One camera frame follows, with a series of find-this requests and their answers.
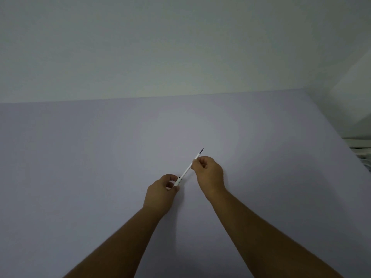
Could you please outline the person's left hand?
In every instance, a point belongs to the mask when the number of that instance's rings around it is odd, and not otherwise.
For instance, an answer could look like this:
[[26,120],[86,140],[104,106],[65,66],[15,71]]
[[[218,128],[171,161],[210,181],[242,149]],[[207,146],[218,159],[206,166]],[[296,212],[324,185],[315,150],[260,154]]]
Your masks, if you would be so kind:
[[176,175],[165,174],[151,184],[147,188],[142,209],[160,220],[170,210],[174,201],[166,199],[166,185],[173,186],[177,179]]

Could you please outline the person's right hand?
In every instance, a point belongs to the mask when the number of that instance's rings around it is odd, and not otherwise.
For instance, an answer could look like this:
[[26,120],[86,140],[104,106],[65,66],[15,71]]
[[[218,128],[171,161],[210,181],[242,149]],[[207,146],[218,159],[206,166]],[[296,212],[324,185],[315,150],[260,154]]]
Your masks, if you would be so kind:
[[200,172],[196,174],[197,182],[205,197],[212,202],[227,191],[223,168],[209,156],[201,156],[196,160],[200,162]]

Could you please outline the white pen with black tip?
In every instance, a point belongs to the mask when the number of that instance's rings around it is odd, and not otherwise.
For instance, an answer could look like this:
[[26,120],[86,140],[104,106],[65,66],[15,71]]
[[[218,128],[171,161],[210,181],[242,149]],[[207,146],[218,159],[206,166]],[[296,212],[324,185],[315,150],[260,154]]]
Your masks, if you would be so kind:
[[[201,149],[201,151],[196,155],[196,157],[195,157],[194,159],[197,159],[198,157],[200,157],[200,155],[202,154],[203,150],[204,150],[204,148]],[[184,176],[185,176],[185,175],[187,174],[187,172],[191,169],[191,167],[192,167],[192,162],[191,162],[191,164],[187,167],[187,169],[184,171],[184,173],[183,173],[180,177],[178,177],[178,179],[177,179],[176,182],[174,183],[174,186],[179,186],[179,185],[180,185],[180,183],[182,182]]]

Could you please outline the person's right forearm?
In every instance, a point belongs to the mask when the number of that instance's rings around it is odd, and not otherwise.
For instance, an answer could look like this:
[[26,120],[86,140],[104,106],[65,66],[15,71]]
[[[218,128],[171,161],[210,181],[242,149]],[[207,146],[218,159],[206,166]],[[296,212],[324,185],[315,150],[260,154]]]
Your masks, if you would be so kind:
[[254,278],[343,278],[224,187],[203,192]]

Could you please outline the person's left forearm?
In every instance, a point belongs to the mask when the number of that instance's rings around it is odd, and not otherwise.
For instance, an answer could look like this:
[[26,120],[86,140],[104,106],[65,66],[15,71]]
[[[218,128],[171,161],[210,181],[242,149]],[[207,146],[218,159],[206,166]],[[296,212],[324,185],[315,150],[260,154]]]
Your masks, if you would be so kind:
[[134,278],[163,216],[144,206],[63,278]]

